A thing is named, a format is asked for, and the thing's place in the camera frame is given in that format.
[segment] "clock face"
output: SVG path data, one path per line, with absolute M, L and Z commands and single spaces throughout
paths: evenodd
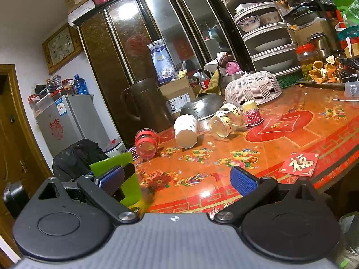
M 48 43 L 53 65 L 58 64 L 74 51 L 69 28 L 64 29 Z

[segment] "wall clock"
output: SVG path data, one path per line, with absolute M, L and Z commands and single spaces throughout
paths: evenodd
M 49 37 L 42 44 L 42 48 L 50 75 L 84 50 L 78 31 L 69 24 L 65 24 Z

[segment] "brown plastic pitcher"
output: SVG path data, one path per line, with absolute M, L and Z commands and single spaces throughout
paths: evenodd
M 138 115 L 130 112 L 128 96 L 133 98 Z M 123 90 L 121 101 L 128 116 L 135 120 L 142 120 L 146 127 L 161 132 L 172 126 L 173 120 L 169 113 L 166 100 L 158 88 L 157 80 L 146 78 Z

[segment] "pitcher handle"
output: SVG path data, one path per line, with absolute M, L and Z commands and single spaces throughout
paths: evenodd
M 128 109 L 128 106 L 127 106 L 127 103 L 126 103 L 126 99 L 127 99 L 127 96 L 130 94 L 130 88 L 127 88 L 125 90 L 122 91 L 121 93 L 121 101 L 122 101 L 122 105 L 125 109 L 125 113 L 133 120 L 135 121 L 140 121 L 141 118 L 134 115 L 133 113 L 130 112 L 130 110 Z

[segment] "white paper cup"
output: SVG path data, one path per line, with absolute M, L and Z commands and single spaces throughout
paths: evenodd
M 193 115 L 181 115 L 175 121 L 176 142 L 181 148 L 192 148 L 198 139 L 199 123 Z

